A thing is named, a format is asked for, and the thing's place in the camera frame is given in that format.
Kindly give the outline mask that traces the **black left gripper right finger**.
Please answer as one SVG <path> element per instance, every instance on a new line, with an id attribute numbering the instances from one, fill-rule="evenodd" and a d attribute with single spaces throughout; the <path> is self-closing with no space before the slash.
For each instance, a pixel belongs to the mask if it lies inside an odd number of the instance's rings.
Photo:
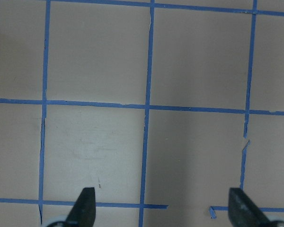
<path id="1" fill-rule="evenodd" d="M 264 227 L 271 221 L 241 188 L 230 188 L 228 217 L 233 227 Z"/>

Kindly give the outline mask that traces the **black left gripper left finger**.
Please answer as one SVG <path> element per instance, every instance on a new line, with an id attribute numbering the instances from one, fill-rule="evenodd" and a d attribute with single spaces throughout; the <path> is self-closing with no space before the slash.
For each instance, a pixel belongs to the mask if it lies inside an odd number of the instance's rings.
<path id="1" fill-rule="evenodd" d="M 65 223 L 67 227 L 92 227 L 96 219 L 95 188 L 86 187 L 82 190 L 74 206 L 69 212 Z"/>

